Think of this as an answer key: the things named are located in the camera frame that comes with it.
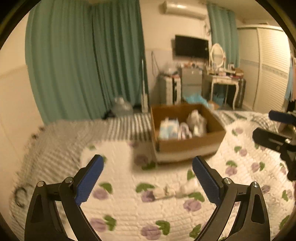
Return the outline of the oval vanity mirror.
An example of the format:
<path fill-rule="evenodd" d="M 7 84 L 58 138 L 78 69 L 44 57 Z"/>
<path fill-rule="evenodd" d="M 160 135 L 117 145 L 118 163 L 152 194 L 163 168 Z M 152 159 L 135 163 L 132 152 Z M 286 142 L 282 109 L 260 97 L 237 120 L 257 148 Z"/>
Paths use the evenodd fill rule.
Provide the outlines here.
<path fill-rule="evenodd" d="M 210 50 L 210 66 L 217 70 L 225 66 L 226 55 L 220 44 L 215 43 Z"/>

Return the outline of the teal curtain right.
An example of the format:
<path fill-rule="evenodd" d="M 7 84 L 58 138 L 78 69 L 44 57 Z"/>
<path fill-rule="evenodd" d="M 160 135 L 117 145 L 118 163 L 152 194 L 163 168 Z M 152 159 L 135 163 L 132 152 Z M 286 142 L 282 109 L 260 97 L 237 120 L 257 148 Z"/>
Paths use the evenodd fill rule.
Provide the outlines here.
<path fill-rule="evenodd" d="M 235 13 L 216 4 L 207 3 L 212 44 L 218 43 L 226 54 L 226 65 L 239 66 L 239 39 Z"/>

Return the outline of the blue plastic bag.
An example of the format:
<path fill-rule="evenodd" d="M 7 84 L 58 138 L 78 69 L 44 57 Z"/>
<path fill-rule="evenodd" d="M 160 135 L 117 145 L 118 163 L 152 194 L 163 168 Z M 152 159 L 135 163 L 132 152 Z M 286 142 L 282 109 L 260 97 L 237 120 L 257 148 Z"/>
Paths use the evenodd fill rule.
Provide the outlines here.
<path fill-rule="evenodd" d="M 183 97 L 184 101 L 189 103 L 189 104 L 203 104 L 205 107 L 210 108 L 211 105 L 208 104 L 206 99 L 204 99 L 200 94 L 195 93 L 189 96 L 184 96 Z"/>

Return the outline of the white floral quilt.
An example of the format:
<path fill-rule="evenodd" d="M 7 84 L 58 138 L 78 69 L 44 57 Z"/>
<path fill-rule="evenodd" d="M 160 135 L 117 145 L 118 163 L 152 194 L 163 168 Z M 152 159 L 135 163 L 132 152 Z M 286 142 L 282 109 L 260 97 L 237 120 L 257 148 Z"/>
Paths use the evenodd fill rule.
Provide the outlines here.
<path fill-rule="evenodd" d="M 227 125 L 207 162 L 235 183 L 259 183 L 275 236 L 294 208 L 295 189 L 279 154 L 252 140 L 258 126 L 250 120 Z M 182 184 L 196 178 L 191 161 L 159 165 L 149 142 L 100 141 L 84 148 L 81 165 L 96 154 L 104 158 L 104 168 L 81 208 L 102 240 L 193 240 L 215 209 L 201 186 L 175 197 Z"/>

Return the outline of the small silver refrigerator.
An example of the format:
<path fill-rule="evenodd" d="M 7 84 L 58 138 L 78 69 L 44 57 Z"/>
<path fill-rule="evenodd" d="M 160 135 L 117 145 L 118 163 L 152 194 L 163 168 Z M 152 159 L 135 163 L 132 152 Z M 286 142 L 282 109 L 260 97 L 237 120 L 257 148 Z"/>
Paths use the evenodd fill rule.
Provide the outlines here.
<path fill-rule="evenodd" d="M 202 94 L 202 71 L 197 68 L 181 69 L 182 97 Z"/>

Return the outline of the teal curtain left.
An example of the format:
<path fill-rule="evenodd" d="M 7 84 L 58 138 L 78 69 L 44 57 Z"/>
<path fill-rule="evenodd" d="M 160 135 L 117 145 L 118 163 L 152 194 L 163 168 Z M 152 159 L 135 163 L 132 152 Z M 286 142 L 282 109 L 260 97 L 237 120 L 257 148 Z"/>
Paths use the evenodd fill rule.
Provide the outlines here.
<path fill-rule="evenodd" d="M 117 97 L 147 92 L 139 1 L 41 1 L 29 13 L 25 57 L 45 124 L 104 117 Z"/>

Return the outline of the blue white tissue pack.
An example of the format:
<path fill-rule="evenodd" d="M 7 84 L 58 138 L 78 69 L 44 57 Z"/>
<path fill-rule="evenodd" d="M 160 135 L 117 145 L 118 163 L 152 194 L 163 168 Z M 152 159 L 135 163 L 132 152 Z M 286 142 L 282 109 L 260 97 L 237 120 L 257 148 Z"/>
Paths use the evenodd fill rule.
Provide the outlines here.
<path fill-rule="evenodd" d="M 159 140 L 172 140 L 179 138 L 180 124 L 177 119 L 165 118 L 161 121 L 159 127 Z"/>

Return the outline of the open cardboard box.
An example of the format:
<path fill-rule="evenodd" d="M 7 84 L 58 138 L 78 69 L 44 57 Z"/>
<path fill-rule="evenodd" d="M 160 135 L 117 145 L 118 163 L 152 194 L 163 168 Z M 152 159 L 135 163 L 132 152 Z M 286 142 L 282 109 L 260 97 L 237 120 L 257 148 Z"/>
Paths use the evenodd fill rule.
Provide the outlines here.
<path fill-rule="evenodd" d="M 159 163 L 172 163 L 217 152 L 226 130 L 203 104 L 151 107 L 152 143 Z"/>

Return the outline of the grey checked bed blanket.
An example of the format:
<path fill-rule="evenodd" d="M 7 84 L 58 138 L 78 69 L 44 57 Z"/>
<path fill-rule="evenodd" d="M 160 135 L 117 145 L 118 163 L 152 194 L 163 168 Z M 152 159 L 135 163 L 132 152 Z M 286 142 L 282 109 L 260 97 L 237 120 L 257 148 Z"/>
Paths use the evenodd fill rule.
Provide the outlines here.
<path fill-rule="evenodd" d="M 59 120 L 40 127 L 26 146 L 26 153 L 16 174 L 10 198 L 12 230 L 23 235 L 29 198 L 33 186 L 41 178 L 46 183 L 60 182 L 73 175 L 80 166 L 80 155 L 85 147 L 97 141 L 150 141 L 151 116 L 136 113 L 121 118 L 107 120 L 67 121 Z M 28 192 L 25 208 L 14 202 L 14 190 L 23 186 Z"/>

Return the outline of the white knotted fabric bundle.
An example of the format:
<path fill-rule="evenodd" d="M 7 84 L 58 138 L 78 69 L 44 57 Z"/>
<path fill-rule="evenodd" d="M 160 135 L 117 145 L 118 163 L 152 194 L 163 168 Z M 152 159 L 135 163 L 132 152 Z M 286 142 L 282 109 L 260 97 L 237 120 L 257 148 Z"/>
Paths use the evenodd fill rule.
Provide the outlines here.
<path fill-rule="evenodd" d="M 199 181 L 197 178 L 192 178 L 186 183 L 182 184 L 177 190 L 175 197 L 183 198 L 191 193 L 196 192 L 200 188 Z"/>

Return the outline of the clear bag on suitcase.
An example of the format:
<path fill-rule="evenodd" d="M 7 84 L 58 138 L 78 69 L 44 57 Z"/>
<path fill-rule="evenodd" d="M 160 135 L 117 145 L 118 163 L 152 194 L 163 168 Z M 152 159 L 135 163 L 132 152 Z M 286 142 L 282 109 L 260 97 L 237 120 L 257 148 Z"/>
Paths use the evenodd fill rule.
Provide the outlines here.
<path fill-rule="evenodd" d="M 165 76 L 179 75 L 179 65 L 176 63 L 167 63 L 163 67 L 163 75 Z"/>

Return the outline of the white striped suitcase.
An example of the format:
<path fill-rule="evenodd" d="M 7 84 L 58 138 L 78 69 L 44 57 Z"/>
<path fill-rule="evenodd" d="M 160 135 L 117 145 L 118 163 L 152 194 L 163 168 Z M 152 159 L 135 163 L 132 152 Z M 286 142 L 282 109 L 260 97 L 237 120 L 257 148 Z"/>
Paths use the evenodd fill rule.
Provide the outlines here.
<path fill-rule="evenodd" d="M 159 76 L 160 103 L 176 105 L 181 103 L 181 79 L 179 75 Z"/>

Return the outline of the teal curtain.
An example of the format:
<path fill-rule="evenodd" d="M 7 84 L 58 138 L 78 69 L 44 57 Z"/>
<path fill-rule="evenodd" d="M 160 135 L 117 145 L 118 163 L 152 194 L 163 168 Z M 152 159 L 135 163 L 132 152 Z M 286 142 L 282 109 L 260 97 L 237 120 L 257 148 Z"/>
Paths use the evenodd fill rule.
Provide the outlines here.
<path fill-rule="evenodd" d="M 104 117 L 117 97 L 147 92 L 139 1 L 41 1 L 29 13 L 25 57 L 45 124 Z"/>
<path fill-rule="evenodd" d="M 235 13 L 216 4 L 207 3 L 212 44 L 218 43 L 226 54 L 226 65 L 239 66 L 239 39 Z"/>

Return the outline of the black wall television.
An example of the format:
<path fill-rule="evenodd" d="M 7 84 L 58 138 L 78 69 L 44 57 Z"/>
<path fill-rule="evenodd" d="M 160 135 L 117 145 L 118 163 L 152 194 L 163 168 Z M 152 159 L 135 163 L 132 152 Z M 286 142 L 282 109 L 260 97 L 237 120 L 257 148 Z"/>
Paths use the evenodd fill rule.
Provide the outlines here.
<path fill-rule="evenodd" d="M 205 39 L 175 35 L 175 54 L 182 57 L 208 59 L 209 42 Z"/>

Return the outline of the white louvered wardrobe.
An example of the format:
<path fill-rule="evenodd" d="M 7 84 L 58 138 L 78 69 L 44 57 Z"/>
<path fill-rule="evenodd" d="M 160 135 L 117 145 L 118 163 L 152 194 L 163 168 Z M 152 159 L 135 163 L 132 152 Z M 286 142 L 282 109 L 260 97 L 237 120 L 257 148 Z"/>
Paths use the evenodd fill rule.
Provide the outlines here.
<path fill-rule="evenodd" d="M 270 25 L 246 25 L 237 30 L 239 68 L 246 81 L 243 107 L 258 113 L 280 111 L 290 72 L 287 35 Z"/>

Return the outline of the clear plastic bag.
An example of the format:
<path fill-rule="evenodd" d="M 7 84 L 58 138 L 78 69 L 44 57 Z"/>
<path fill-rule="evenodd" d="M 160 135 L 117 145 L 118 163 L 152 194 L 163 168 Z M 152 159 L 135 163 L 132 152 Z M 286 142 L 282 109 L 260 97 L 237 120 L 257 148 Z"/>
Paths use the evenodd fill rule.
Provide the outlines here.
<path fill-rule="evenodd" d="M 114 99 L 114 104 L 111 110 L 117 118 L 133 114 L 132 105 L 128 101 L 125 101 L 125 99 L 121 96 Z"/>

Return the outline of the white dressing table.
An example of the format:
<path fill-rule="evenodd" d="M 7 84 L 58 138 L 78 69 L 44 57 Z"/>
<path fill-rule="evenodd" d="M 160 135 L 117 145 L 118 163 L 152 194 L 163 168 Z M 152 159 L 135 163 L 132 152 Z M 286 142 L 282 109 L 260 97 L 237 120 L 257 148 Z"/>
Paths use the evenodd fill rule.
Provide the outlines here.
<path fill-rule="evenodd" d="M 234 97 L 232 101 L 232 109 L 235 110 L 236 109 L 235 103 L 238 98 L 239 84 L 241 80 L 244 80 L 244 79 L 238 78 L 238 77 L 213 75 L 213 74 L 208 74 L 206 71 L 204 71 L 202 74 L 202 96 L 206 100 L 213 101 L 215 86 L 216 85 L 225 86 L 226 93 L 224 95 L 224 103 L 226 104 L 229 87 L 234 86 L 235 92 L 234 92 Z"/>

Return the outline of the white wall air conditioner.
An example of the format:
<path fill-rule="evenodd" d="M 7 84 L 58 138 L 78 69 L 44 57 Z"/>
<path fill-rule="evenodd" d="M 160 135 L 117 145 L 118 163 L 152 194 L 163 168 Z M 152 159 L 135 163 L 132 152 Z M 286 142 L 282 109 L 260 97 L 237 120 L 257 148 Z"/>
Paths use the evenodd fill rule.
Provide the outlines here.
<path fill-rule="evenodd" d="M 203 7 L 201 4 L 188 5 L 173 1 L 164 1 L 163 10 L 165 14 L 186 16 L 198 20 L 205 20 L 208 15 L 206 7 Z"/>

